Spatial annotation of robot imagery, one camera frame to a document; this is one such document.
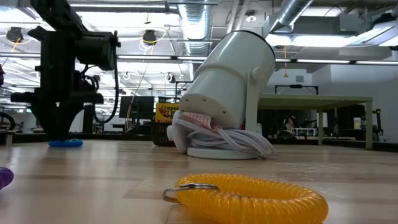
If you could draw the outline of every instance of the purple object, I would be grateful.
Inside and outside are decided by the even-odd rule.
[[[0,190],[9,185],[14,179],[14,173],[5,167],[0,167]]]

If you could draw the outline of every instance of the white table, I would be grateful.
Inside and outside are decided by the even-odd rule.
[[[315,135],[315,128],[293,128],[292,131],[296,132],[296,136],[299,135],[299,131],[307,131],[307,136],[310,136],[310,131],[312,131],[311,136]]]
[[[323,111],[364,103],[366,112],[366,149],[372,149],[372,101],[372,97],[362,96],[265,94],[261,96],[258,108],[269,110],[318,110],[318,143],[321,145],[323,141]]]

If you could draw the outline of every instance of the lamp base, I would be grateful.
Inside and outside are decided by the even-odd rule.
[[[226,149],[212,149],[212,148],[201,148],[201,147],[188,147],[187,154],[192,157],[202,159],[226,159],[226,160],[238,160],[238,159],[257,159],[259,157],[258,152],[239,152]]]

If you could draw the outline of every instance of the desk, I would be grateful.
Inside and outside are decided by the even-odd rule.
[[[299,184],[329,203],[324,224],[398,223],[398,154],[333,146],[275,145],[270,159],[221,161],[145,141],[84,140],[0,146],[15,172],[1,189],[0,223],[216,224],[162,192],[188,174],[231,173]]]
[[[362,96],[325,96],[325,95],[262,95],[258,108],[267,110],[318,110],[318,143],[323,140],[323,111],[343,106],[365,103],[366,112],[366,149],[372,149],[372,97]]]
[[[293,128],[292,131],[296,132],[296,136],[299,135],[299,131],[307,131],[307,136],[315,135],[315,128]]]
[[[42,128],[31,128],[30,130],[32,130],[33,133],[44,133],[44,129]]]
[[[126,127],[126,124],[112,124],[113,128],[122,128],[123,133],[124,133],[124,128]]]

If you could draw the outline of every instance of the blue object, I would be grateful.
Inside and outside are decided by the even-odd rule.
[[[83,145],[83,141],[79,139],[49,142],[50,147],[80,147],[81,145]]]
[[[14,173],[5,167],[0,167],[0,190],[9,185],[14,179]]]

